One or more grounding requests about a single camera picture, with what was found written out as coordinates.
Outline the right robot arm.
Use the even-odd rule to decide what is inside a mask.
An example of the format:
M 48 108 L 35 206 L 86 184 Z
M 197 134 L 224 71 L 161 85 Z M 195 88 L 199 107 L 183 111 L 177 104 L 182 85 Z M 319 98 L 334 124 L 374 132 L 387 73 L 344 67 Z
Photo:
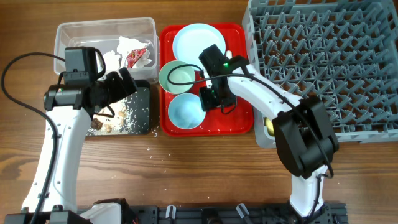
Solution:
M 216 45 L 198 58 L 202 77 L 211 82 L 200 89 L 203 110 L 225 109 L 240 97 L 272 122 L 278 157 L 292 175 L 290 207 L 297 219 L 312 222 L 321 214 L 323 181 L 333 178 L 331 162 L 339 149 L 324 103 L 283 90 L 247 59 L 229 58 Z

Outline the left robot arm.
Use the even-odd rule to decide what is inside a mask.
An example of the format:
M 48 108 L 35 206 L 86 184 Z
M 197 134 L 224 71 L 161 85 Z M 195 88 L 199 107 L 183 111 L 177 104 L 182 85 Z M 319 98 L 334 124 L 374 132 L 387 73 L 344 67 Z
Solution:
M 126 68 L 98 70 L 103 56 L 94 47 L 67 47 L 66 70 L 44 95 L 44 111 L 15 98 L 13 102 L 46 120 L 44 143 L 32 187 L 21 211 L 7 214 L 5 223 L 137 223 L 138 216 L 125 199 L 100 200 L 79 214 L 76 180 L 83 143 L 100 108 L 137 90 Z

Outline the yellow cup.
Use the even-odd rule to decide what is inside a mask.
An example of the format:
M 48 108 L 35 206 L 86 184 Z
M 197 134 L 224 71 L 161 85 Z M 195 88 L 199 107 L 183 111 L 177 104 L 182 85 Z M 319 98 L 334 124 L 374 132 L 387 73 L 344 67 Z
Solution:
M 264 126 L 267 128 L 267 132 L 270 136 L 274 136 L 274 127 L 272 121 L 269 118 L 264 118 Z

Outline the white napkin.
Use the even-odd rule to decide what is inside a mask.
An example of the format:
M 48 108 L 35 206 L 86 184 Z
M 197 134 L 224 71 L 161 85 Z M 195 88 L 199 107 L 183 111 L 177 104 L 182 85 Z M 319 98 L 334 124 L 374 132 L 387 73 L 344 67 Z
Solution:
M 137 39 L 130 39 L 127 37 L 120 36 L 119 37 L 119 45 L 117 47 L 117 53 L 122 56 L 121 59 L 121 67 L 127 68 L 126 57 L 127 55 L 134 49 L 143 49 L 146 48 L 145 54 L 138 60 L 138 62 L 132 68 L 142 68 L 146 65 L 149 65 L 152 62 L 152 59 L 149 58 L 150 43 L 140 42 Z
M 103 54 L 106 71 L 112 72 L 116 71 L 121 66 L 121 56 L 117 54 L 115 51 L 111 50 Z

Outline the red snack wrapper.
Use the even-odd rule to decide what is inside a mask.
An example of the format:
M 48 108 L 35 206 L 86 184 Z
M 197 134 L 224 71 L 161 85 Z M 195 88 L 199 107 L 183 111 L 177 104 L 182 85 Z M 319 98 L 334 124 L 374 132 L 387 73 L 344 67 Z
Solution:
M 146 48 L 134 49 L 126 57 L 127 68 L 132 68 L 138 60 L 145 54 Z

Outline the light blue bowl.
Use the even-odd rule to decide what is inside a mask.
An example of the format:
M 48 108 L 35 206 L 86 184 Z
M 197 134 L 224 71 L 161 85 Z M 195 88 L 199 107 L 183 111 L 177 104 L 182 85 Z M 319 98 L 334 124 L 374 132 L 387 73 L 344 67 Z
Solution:
M 194 129 L 205 120 L 200 97 L 192 93 L 177 95 L 169 104 L 168 117 L 180 129 Z

